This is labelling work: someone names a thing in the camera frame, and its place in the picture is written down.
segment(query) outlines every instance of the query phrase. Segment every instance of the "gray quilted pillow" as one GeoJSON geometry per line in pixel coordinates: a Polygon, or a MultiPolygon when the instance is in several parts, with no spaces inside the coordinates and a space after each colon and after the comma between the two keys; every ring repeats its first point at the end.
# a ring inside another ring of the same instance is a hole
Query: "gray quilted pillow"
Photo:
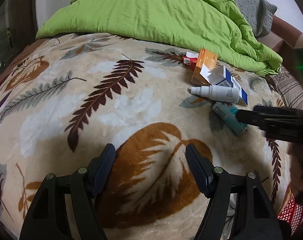
{"type": "Polygon", "coordinates": [[[266,0],[234,0],[240,11],[253,28],[255,37],[269,34],[277,6],[266,0]]]}

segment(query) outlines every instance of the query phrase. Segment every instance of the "orange box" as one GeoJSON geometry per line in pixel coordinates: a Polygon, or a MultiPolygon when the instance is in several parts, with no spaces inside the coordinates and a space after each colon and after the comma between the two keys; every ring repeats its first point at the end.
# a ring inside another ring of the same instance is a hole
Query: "orange box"
{"type": "Polygon", "coordinates": [[[203,64],[209,71],[216,68],[217,55],[207,49],[201,49],[198,55],[196,67],[192,76],[192,83],[196,85],[210,86],[210,83],[200,74],[203,64]]]}

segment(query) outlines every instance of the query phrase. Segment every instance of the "floral patterned blanket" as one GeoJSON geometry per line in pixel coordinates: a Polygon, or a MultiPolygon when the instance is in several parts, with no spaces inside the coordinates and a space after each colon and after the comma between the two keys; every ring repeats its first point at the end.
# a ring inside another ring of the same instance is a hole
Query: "floral patterned blanket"
{"type": "MultiPolygon", "coordinates": [[[[189,93],[185,53],[108,33],[72,33],[48,40],[3,79],[0,220],[13,235],[19,237],[46,174],[87,166],[107,143],[117,157],[95,210],[109,239],[193,239],[208,199],[189,171],[188,143],[229,173],[258,174],[276,212],[286,204],[287,143],[252,126],[236,136],[211,111],[214,102],[189,93]]],[[[248,93],[247,109],[282,106],[264,79],[219,64],[248,93]]],[[[224,239],[234,208],[232,196],[224,239]]],[[[70,226],[79,239],[72,217],[70,226]]]]}

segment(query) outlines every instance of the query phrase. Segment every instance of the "green blanket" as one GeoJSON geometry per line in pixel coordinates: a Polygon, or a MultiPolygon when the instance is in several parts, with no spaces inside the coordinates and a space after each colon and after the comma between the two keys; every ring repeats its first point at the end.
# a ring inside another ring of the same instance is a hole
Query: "green blanket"
{"type": "Polygon", "coordinates": [[[37,38],[58,33],[108,32],[194,51],[208,49],[259,76],[280,72],[282,58],[258,42],[233,0],[73,0],[37,38]]]}

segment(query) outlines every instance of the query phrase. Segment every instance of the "silver bolt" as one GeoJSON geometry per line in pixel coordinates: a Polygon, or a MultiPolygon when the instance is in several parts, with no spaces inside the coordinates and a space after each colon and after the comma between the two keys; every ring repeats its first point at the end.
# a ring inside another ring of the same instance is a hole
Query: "silver bolt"
{"type": "Polygon", "coordinates": [[[83,173],[86,173],[86,172],[87,172],[87,169],[84,168],[84,167],[78,169],[78,173],[80,173],[80,174],[83,174],[83,173]]]}
{"type": "Polygon", "coordinates": [[[254,178],[256,178],[256,174],[253,172],[249,172],[248,177],[250,177],[251,179],[254,179],[254,178]]]}
{"type": "Polygon", "coordinates": [[[48,173],[46,175],[46,179],[52,179],[53,178],[53,173],[48,173]]]}
{"type": "Polygon", "coordinates": [[[223,169],[221,167],[215,167],[214,171],[216,173],[222,173],[223,172],[223,169]]]}

